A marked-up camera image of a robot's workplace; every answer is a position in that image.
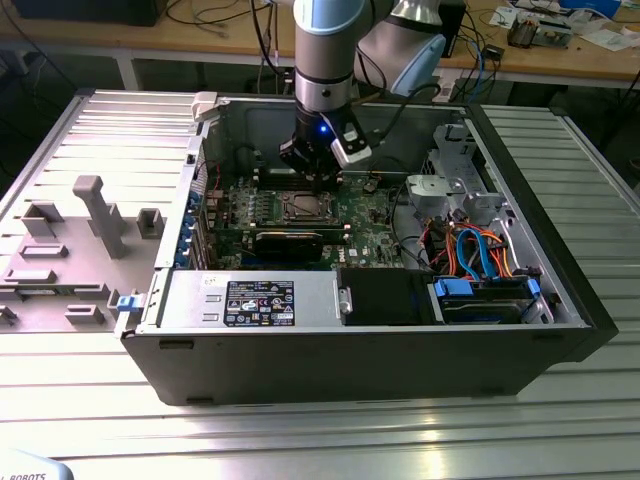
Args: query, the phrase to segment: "red wire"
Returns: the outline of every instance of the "red wire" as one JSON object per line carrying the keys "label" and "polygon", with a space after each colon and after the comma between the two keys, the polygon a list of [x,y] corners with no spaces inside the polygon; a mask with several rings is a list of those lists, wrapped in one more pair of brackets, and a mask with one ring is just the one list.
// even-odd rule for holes
{"label": "red wire", "polygon": [[493,261],[496,262],[496,266],[498,267],[498,273],[500,274],[501,277],[506,277],[503,269],[502,269],[502,265],[500,264],[500,258],[498,256],[498,254],[495,251],[491,252],[491,258],[493,258]]}
{"label": "red wire", "polygon": [[220,165],[216,165],[216,172],[218,173],[218,178],[216,178],[216,184],[213,186],[213,191],[215,192],[220,185]]}
{"label": "red wire", "polygon": [[434,264],[435,262],[437,262],[437,261],[438,261],[438,259],[439,259],[442,255],[444,255],[445,253],[447,253],[447,251],[446,251],[446,250],[442,250],[438,255],[436,255],[436,256],[434,257],[434,259],[433,259],[433,260],[431,260],[431,261],[429,262],[429,265],[432,265],[432,264]]}
{"label": "red wire", "polygon": [[420,243],[424,244],[424,241],[427,239],[427,235],[429,235],[429,227],[424,229],[424,232],[422,232],[422,235],[420,236]]}

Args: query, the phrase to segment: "motherboard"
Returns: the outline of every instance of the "motherboard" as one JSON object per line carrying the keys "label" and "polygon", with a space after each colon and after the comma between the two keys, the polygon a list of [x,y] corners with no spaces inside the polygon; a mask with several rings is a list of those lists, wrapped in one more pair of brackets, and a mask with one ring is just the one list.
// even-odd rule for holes
{"label": "motherboard", "polygon": [[372,176],[345,176],[335,192],[314,194],[275,183],[239,178],[224,191],[209,192],[214,268],[402,267],[390,228],[397,185]]}

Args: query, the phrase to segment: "paper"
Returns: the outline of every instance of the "paper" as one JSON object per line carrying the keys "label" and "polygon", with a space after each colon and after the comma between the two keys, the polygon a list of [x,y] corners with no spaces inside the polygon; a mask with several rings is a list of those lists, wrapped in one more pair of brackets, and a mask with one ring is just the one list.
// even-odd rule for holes
{"label": "paper", "polygon": [[583,35],[582,38],[612,52],[618,52],[635,45],[635,42],[631,38],[612,32],[611,30],[598,30],[597,32]]}
{"label": "paper", "polygon": [[626,8],[640,9],[640,3],[636,0],[622,0],[622,6]]}
{"label": "paper", "polygon": [[489,21],[490,25],[496,25],[502,28],[511,28],[516,20],[516,15],[520,10],[510,7],[498,7]]}

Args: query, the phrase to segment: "power cable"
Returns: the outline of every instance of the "power cable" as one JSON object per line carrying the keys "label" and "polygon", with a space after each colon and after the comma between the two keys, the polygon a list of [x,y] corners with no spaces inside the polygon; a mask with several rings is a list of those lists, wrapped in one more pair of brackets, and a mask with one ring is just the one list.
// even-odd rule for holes
{"label": "power cable", "polygon": [[25,140],[35,141],[36,139],[29,135],[28,133],[23,132],[20,128],[16,127],[13,123],[8,122],[4,118],[0,117],[0,123],[7,127],[9,130],[15,132],[18,136],[24,138]]}
{"label": "power cable", "polygon": [[[217,10],[226,10],[228,8],[232,8],[233,6],[237,5],[237,3],[240,0],[233,0],[231,3],[227,4],[227,5],[223,5],[221,7],[208,7],[208,8],[203,8],[201,10],[197,10],[195,5],[194,5],[194,1],[195,0],[189,0],[189,3],[191,5],[191,16],[193,17],[194,23],[195,22],[206,22],[206,18],[203,17],[203,15],[205,13],[209,13],[209,12],[213,12],[213,11],[217,11]],[[224,31],[224,29],[227,27],[226,23],[223,22],[217,22],[215,24],[211,24],[211,25],[195,25],[196,28],[199,28],[200,30],[204,31],[204,32],[209,32],[212,33],[214,35],[217,35],[220,38],[228,38],[229,34],[227,32]]]}
{"label": "power cable", "polygon": [[626,103],[627,103],[627,99],[630,97],[631,93],[633,92],[633,89],[635,88],[639,80],[640,80],[640,70],[638,70],[638,73],[633,79],[633,82],[631,82],[631,85],[629,86],[624,96],[622,97],[622,100],[620,101],[620,107],[618,108],[618,114],[616,115],[614,121],[609,123],[608,128],[606,128],[604,133],[602,134],[602,137],[600,139],[600,145],[599,145],[599,148],[601,151],[604,152],[607,149],[609,144],[613,141],[613,139],[617,136],[618,132],[622,128],[628,115],[633,113],[635,109],[638,108],[640,104],[640,93],[637,94],[637,96],[630,101],[629,105],[627,105]]}
{"label": "power cable", "polygon": [[[278,31],[278,4],[274,5],[275,15],[273,16],[273,35],[274,35],[274,49],[276,56],[276,66],[280,63],[280,32]],[[276,77],[276,95],[280,94],[280,86],[278,84],[278,77]]]}
{"label": "power cable", "polygon": [[402,161],[399,158],[394,157],[393,155],[381,155],[378,158],[376,158],[373,162],[371,162],[371,166],[369,167],[369,175],[373,173],[375,166],[378,163],[380,163],[381,160],[391,160],[393,163],[395,163],[400,168],[402,168],[402,170],[405,173],[411,175],[411,171],[407,168],[407,166],[404,163],[402,163]]}
{"label": "power cable", "polygon": [[262,52],[262,58],[264,59],[264,61],[266,62],[266,64],[269,66],[269,68],[271,69],[271,71],[276,75],[276,77],[282,77],[284,76],[284,73],[281,72],[280,70],[278,70],[276,68],[276,66],[273,64],[273,62],[271,61],[271,58],[269,58],[269,53],[267,52],[267,47],[264,44],[264,41],[262,39],[262,32],[261,32],[261,28],[260,28],[260,22],[258,21],[258,9],[256,9],[256,1],[255,0],[249,0],[249,8],[251,9],[251,17],[253,19],[253,28],[255,30],[256,33],[256,37],[258,39],[258,44],[260,45],[260,51]]}
{"label": "power cable", "polygon": [[367,81],[367,83],[370,86],[375,87],[375,85],[373,85],[373,83],[371,83],[371,79],[369,78],[369,75],[367,74],[367,69],[364,66],[364,62],[362,61],[363,58],[373,67],[373,69],[380,76],[380,79],[382,80],[381,90],[383,92],[386,92],[387,91],[387,87],[388,87],[387,76],[384,74],[384,72],[382,71],[380,66],[376,62],[374,62],[373,59],[369,55],[364,53],[359,46],[356,47],[356,52],[358,54],[358,59],[359,59],[359,63],[360,63],[360,68],[362,69],[362,74],[364,75],[364,78]]}
{"label": "power cable", "polygon": [[474,41],[469,42],[476,49],[476,54],[478,55],[478,61],[480,63],[480,71],[478,72],[478,80],[476,81],[476,86],[473,88],[473,92],[471,93],[471,97],[469,97],[469,103],[471,103],[476,96],[478,95],[478,89],[480,88],[480,82],[482,81],[482,74],[484,73],[484,59],[482,58],[482,53],[480,52],[480,47]]}
{"label": "power cable", "polygon": [[398,200],[400,199],[400,195],[402,194],[402,191],[406,188],[407,188],[407,183],[402,182],[402,185],[398,188],[398,193],[396,194],[396,198],[393,202],[393,206],[391,207],[391,212],[389,214],[390,215],[389,226],[391,227],[391,235],[393,236],[393,239],[396,241],[396,243],[400,247],[400,250],[402,250],[410,258],[412,258],[418,264],[418,267],[420,269],[426,270],[427,272],[435,275],[437,272],[435,270],[432,270],[427,265],[427,262],[425,262],[422,258],[420,258],[418,255],[415,255],[411,250],[409,250],[407,247],[404,246],[402,242],[404,240],[408,240],[408,237],[405,237],[402,241],[400,241],[398,237],[398,233],[396,232],[395,216],[396,216],[396,209],[398,208]]}
{"label": "power cable", "polygon": [[[230,15],[228,17],[216,18],[215,20],[208,20],[206,22],[189,22],[189,21],[182,20],[180,18],[174,17],[171,14],[171,9],[174,8],[176,5],[178,5],[180,2],[182,2],[182,0],[174,0],[173,3],[170,3],[169,5],[167,5],[167,8],[165,10],[165,14],[167,15],[167,18],[173,20],[174,22],[181,23],[182,25],[196,25],[196,26],[198,26],[198,25],[214,25],[216,23],[226,22],[228,20],[233,20],[234,18],[242,17],[244,15],[247,15],[247,14],[251,13],[251,10],[245,10],[243,12],[236,13],[236,14]],[[260,7],[258,9],[256,9],[256,12],[264,10],[265,8],[269,8],[269,5],[265,5],[264,7]]]}
{"label": "power cable", "polygon": [[393,130],[393,127],[396,126],[396,123],[398,123],[398,120],[400,120],[400,116],[402,115],[402,112],[404,112],[404,110],[407,108],[407,106],[409,105],[409,103],[411,103],[411,101],[416,97],[416,95],[418,95],[419,93],[422,93],[423,91],[429,89],[429,88],[433,88],[435,89],[435,93],[431,96],[431,99],[433,99],[434,97],[436,97],[438,94],[440,94],[440,92],[442,91],[442,88],[440,87],[440,85],[438,85],[437,83],[425,83],[424,85],[419,86],[418,88],[416,88],[415,90],[413,90],[400,104],[400,107],[398,107],[398,110],[396,110],[395,115],[393,116],[393,118],[391,119],[391,121],[389,122],[389,125],[387,125],[387,128],[385,128],[382,133],[380,134],[380,141],[384,140],[385,138],[387,138],[387,136],[389,135],[389,133],[391,133],[391,130]]}
{"label": "power cable", "polygon": [[[262,34],[262,41],[267,45],[267,55],[271,54],[271,22],[273,21],[273,5],[269,7],[269,16],[267,17],[267,26],[264,29]],[[256,88],[258,90],[258,95],[261,92],[262,85],[262,71],[264,69],[264,58],[260,59],[260,68],[258,69],[258,82],[256,84]]]}

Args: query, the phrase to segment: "wooden workbench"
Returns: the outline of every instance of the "wooden workbench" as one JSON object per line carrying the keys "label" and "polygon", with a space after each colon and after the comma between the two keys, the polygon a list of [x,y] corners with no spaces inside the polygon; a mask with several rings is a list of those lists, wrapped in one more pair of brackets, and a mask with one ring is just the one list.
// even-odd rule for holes
{"label": "wooden workbench", "polygon": [[[227,0],[194,0],[194,2],[197,7],[205,8],[225,5]],[[498,79],[624,87],[640,68],[640,49],[625,49],[614,53],[579,37],[574,38],[567,49],[534,47],[523,50],[509,47],[506,40],[507,30],[486,24],[491,18],[489,10],[499,4],[501,2],[498,0],[474,0],[471,10],[477,28],[487,37],[487,41],[506,50]],[[227,17],[247,9],[248,4],[243,0],[207,18]],[[292,65],[295,25],[290,9],[282,7],[279,10],[281,63]],[[186,0],[177,5],[172,10],[172,14],[185,21],[192,20],[190,5]],[[264,25],[266,12],[262,11],[259,15]],[[623,10],[619,15],[622,15],[625,21],[640,22],[638,12],[629,14],[629,11]],[[228,38],[221,38],[193,25],[174,22],[164,15],[155,27],[23,20],[17,17],[15,11],[14,18],[21,28],[47,51],[115,58],[125,87],[128,89],[140,87],[133,68],[132,60],[135,58],[249,64],[257,64],[260,61],[250,15],[241,16],[227,23],[224,31],[228,34]],[[619,28],[615,24],[611,26],[612,29]],[[0,17],[0,50],[21,48],[31,49],[32,47],[18,35],[4,16]],[[464,74],[465,69],[471,69],[473,66],[473,57],[464,42],[459,41],[452,58],[442,59],[436,73],[451,80],[459,78]]]}

